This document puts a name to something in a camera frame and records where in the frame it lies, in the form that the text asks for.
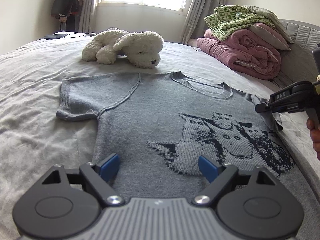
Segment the person's right hand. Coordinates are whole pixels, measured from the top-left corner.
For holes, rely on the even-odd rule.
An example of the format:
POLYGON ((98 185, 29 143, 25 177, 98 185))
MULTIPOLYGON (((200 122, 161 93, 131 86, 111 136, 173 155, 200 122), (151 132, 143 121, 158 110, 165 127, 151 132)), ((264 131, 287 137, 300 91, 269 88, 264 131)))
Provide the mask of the person's right hand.
POLYGON ((320 130, 312 119, 308 119, 306 126, 310 131, 310 138, 312 140, 313 149, 316 151, 317 159, 320 160, 320 130))

